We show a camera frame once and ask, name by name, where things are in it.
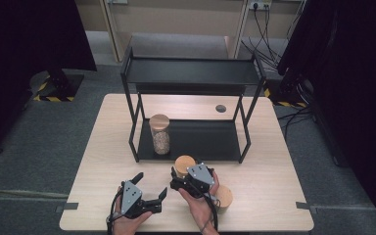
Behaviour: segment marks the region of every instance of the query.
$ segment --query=robotic hand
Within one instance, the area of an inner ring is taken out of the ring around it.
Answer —
[[[202,198],[210,191],[210,187],[214,185],[212,178],[213,169],[208,168],[204,163],[197,162],[196,165],[187,168],[188,174],[184,178],[176,175],[174,168],[171,169],[170,188],[178,190],[185,189],[192,197]]]
[[[122,216],[127,218],[136,218],[144,212],[159,213],[162,211],[162,201],[166,197],[167,188],[164,188],[156,200],[144,201],[142,200],[142,191],[135,185],[142,178],[143,172],[140,172],[133,179],[121,182],[121,188],[116,193],[112,202],[111,213],[106,218],[108,234],[111,234],[112,232],[113,222]],[[120,212],[114,212],[115,203],[119,196],[121,196]]]

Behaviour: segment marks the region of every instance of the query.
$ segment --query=wooden cylinder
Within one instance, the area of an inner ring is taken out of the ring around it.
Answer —
[[[215,196],[219,199],[219,201],[215,202],[215,205],[219,206],[217,212],[225,213],[233,202],[233,194],[231,193],[231,190],[224,185],[219,185]]]
[[[179,156],[175,161],[176,175],[179,178],[184,177],[185,175],[188,174],[187,168],[195,164],[196,164],[195,160],[191,156],[188,156],[188,155]]]

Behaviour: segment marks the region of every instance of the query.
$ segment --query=human hand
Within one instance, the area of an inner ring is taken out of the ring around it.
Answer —
[[[214,179],[214,185],[210,189],[210,195],[215,196],[219,187],[218,176],[216,175],[215,171],[212,172],[212,177]],[[196,199],[182,188],[178,189],[178,192],[185,199],[185,201],[187,201],[190,213],[197,223],[200,231],[203,234],[218,234],[211,224],[212,210],[209,204],[206,202],[206,199],[204,197]]]
[[[120,212],[121,210],[121,196],[116,199],[115,212]],[[122,216],[114,221],[113,224],[113,234],[114,235],[133,235],[136,233],[137,228],[142,224],[146,219],[152,215],[151,211],[144,212],[139,217],[136,218],[127,218]]]

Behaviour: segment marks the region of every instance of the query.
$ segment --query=hole in shelf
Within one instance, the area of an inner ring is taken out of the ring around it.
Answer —
[[[225,106],[223,106],[223,105],[217,105],[217,106],[215,106],[215,109],[219,113],[225,113],[227,111],[227,108],[225,108]]]

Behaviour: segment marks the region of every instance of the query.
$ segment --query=electrical outlet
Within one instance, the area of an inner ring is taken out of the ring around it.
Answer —
[[[258,4],[258,11],[270,10],[271,0],[250,0],[249,8],[251,10],[255,9],[255,3]]]

